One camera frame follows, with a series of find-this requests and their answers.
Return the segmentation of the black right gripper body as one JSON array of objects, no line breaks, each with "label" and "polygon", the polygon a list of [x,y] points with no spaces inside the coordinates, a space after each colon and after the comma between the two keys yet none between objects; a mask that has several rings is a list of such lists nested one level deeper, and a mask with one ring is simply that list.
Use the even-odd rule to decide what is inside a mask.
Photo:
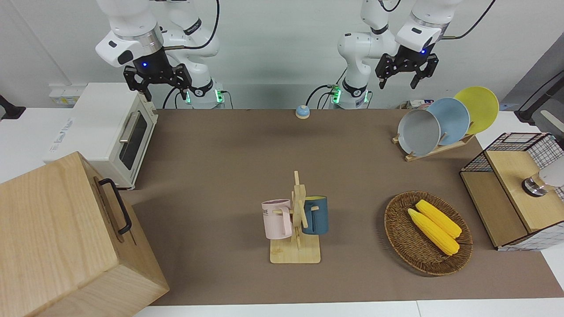
[{"label": "black right gripper body", "polygon": [[169,63],[165,49],[161,48],[153,54],[139,57],[132,61],[136,75],[146,84],[177,84],[177,77]]}]

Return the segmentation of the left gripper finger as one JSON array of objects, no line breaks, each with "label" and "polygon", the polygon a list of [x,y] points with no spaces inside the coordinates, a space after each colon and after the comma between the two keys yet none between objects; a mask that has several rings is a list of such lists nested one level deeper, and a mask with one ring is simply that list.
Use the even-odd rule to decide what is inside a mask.
[{"label": "left gripper finger", "polygon": [[387,53],[381,56],[375,67],[375,75],[379,79],[379,88],[384,89],[387,79],[395,75],[395,64],[392,56]]},{"label": "left gripper finger", "polygon": [[435,53],[429,54],[425,62],[412,62],[415,75],[410,83],[411,88],[415,89],[420,80],[433,76],[438,62],[439,59]]}]

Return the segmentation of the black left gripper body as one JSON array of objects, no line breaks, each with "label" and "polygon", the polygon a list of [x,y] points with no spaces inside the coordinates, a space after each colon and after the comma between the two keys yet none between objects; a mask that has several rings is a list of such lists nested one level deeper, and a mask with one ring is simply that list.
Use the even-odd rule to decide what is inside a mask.
[{"label": "black left gripper body", "polygon": [[427,62],[430,54],[431,46],[416,52],[415,50],[400,45],[396,55],[393,57],[390,73],[397,74],[397,72],[421,71],[420,67]]}]

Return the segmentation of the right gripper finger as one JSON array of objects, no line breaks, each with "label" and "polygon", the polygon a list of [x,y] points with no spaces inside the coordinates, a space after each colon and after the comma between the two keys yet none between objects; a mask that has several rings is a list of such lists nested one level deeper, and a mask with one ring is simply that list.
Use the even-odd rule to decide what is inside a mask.
[{"label": "right gripper finger", "polygon": [[148,86],[151,84],[149,79],[141,76],[141,82],[135,80],[135,76],[137,76],[137,69],[134,66],[125,66],[123,76],[131,91],[139,92],[145,97],[147,102],[151,102],[152,95],[148,90]]},{"label": "right gripper finger", "polygon": [[186,99],[187,91],[192,87],[192,78],[185,64],[178,64],[172,69],[171,86],[181,93],[183,99]]}]

